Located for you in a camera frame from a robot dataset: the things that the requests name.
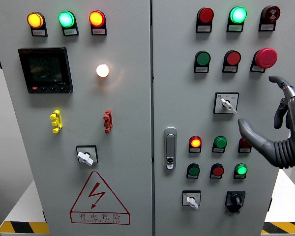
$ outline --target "yellow terminal connector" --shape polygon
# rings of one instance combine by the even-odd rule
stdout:
[[[55,110],[49,118],[52,120],[51,125],[52,127],[55,127],[53,129],[53,133],[57,134],[62,129],[62,121],[61,121],[61,115],[59,110]]]

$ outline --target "green push button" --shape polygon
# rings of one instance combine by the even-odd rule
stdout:
[[[227,145],[227,140],[224,136],[219,136],[215,138],[214,145],[217,146],[218,148],[225,148]]]
[[[206,65],[210,62],[211,57],[209,55],[209,53],[207,52],[200,52],[199,55],[197,56],[197,63],[199,65]]]
[[[192,167],[192,168],[189,170],[189,174],[190,174],[191,176],[197,176],[199,173],[200,173],[200,169],[197,168],[197,167]]]
[[[245,164],[238,164],[235,166],[235,172],[239,175],[244,175],[248,171],[247,166]]]

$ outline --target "robotic hand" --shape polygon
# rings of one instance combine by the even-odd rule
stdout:
[[[279,108],[274,116],[274,128],[279,129],[286,115],[286,127],[291,130],[291,137],[287,140],[273,142],[256,133],[246,119],[238,119],[241,136],[263,155],[275,167],[288,168],[295,166],[295,89],[285,79],[270,76],[270,82],[277,83],[283,90],[285,98],[281,99]]]

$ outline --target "red terminal connector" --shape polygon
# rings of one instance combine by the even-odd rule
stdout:
[[[112,119],[112,112],[107,110],[104,114],[104,127],[105,133],[108,134],[113,128],[113,119]]]

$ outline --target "electrical hazard triangle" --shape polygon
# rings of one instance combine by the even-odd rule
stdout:
[[[89,175],[70,218],[80,224],[130,225],[130,213],[97,171]]]

